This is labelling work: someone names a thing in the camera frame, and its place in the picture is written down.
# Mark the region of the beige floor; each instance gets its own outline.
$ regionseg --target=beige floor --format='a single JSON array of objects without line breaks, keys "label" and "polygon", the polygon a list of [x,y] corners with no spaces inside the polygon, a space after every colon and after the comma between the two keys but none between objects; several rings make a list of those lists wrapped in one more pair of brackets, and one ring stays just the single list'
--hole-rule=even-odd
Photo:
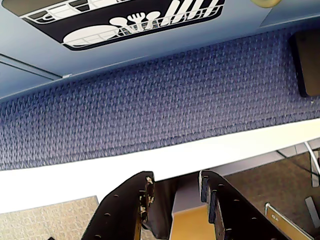
[{"label": "beige floor", "polygon": [[0,214],[0,240],[80,240],[97,206],[93,196]]},{"label": "beige floor", "polygon": [[142,240],[156,240],[155,236],[150,230],[141,229],[141,239]]}]

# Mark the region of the dish rack icon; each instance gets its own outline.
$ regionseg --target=dish rack icon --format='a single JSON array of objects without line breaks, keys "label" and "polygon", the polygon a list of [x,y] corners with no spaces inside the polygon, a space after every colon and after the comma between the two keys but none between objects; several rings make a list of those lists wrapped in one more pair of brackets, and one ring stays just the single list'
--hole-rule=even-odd
[{"label": "dish rack icon", "polygon": [[50,24],[75,15],[87,13],[95,9],[101,9],[110,5],[125,3],[133,0],[87,0],[85,3],[79,3],[79,0],[66,0],[59,2],[24,15],[21,19],[28,19],[36,24]]},{"label": "dish rack icon", "polygon": [[[174,14],[171,16],[160,17],[155,20],[146,20],[138,24],[131,24],[128,26],[123,26],[116,28],[114,30],[103,31],[92,35],[87,35],[78,39],[73,39],[72,41],[66,41],[61,43],[62,45],[68,45],[72,48],[83,48],[89,45],[93,45],[100,42],[105,42],[113,39],[118,39],[122,37],[132,36],[135,34],[145,33],[147,31],[164,28],[176,24],[181,24],[185,22],[195,21],[203,18],[210,18],[221,13],[224,5],[216,5],[214,7],[201,8],[196,11],[187,11],[181,14]],[[180,19],[178,22],[173,23],[173,19],[177,17]]]}]

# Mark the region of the kitchen utensil icon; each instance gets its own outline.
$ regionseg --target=kitchen utensil icon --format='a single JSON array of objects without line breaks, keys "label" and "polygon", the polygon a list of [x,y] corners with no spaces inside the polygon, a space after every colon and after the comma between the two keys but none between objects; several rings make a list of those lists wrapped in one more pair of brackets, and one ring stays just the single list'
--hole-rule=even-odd
[{"label": "kitchen utensil icon", "polygon": [[137,26],[138,32],[143,32],[144,28],[141,25],[143,19],[145,19],[146,14],[144,12],[134,13],[132,15],[127,16],[128,20],[134,22]]},{"label": "kitchen utensil icon", "polygon": [[95,25],[73,31],[63,38],[63,42],[72,47],[103,42],[116,36],[119,29],[111,25]]},{"label": "kitchen utensil icon", "polygon": [[153,29],[153,21],[155,19],[157,19],[159,16],[160,16],[160,12],[159,11],[149,12],[145,17],[146,19],[149,20],[149,22],[148,22],[147,26],[144,28],[144,30]]},{"label": "kitchen utensil icon", "polygon": [[178,9],[180,4],[179,0],[173,0],[168,8],[168,10],[165,13],[165,16],[163,17],[163,20],[161,22],[161,27],[167,25],[170,21],[173,15],[175,14],[176,10]]},{"label": "kitchen utensil icon", "polygon": [[114,18],[111,18],[109,22],[112,25],[120,26],[120,27],[127,29],[131,34],[134,34],[137,32],[133,27],[128,26],[128,24],[127,24],[128,20],[124,17],[120,17],[120,16],[114,17]]},{"label": "kitchen utensil icon", "polygon": [[210,13],[212,12],[212,10],[215,8],[215,6],[217,5],[219,0],[212,0],[212,2],[210,3],[209,7],[206,9],[203,18],[208,17],[210,15]]},{"label": "kitchen utensil icon", "polygon": [[196,14],[197,14],[198,10],[200,9],[201,4],[203,2],[204,2],[204,0],[196,0],[195,1],[194,5],[191,9],[191,12],[189,13],[189,16],[187,17],[187,20],[193,19],[196,16]]},{"label": "kitchen utensil icon", "polygon": [[184,15],[186,15],[186,12],[188,11],[188,8],[190,7],[193,0],[184,0],[181,7],[179,8],[178,12],[176,13],[174,19],[172,20],[172,24],[175,24],[179,22]]}]

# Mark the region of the brown floor mat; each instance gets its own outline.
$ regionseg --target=brown floor mat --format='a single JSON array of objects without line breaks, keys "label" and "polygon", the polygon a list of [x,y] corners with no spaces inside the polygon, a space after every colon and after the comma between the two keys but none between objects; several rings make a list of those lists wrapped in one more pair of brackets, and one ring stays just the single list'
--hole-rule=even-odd
[{"label": "brown floor mat", "polygon": [[320,187],[313,188],[309,153],[283,159],[267,165],[235,173],[226,179],[237,188],[263,214],[269,202],[278,211],[312,236],[320,235],[312,223],[305,198],[312,196],[320,208]]}]

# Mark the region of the yellow knob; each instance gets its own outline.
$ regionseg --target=yellow knob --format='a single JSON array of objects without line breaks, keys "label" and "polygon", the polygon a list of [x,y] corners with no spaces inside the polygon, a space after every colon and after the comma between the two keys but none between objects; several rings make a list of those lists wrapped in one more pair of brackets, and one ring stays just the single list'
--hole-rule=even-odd
[{"label": "yellow knob", "polygon": [[281,0],[251,0],[253,3],[258,5],[261,8],[272,8],[278,3],[281,2]]}]

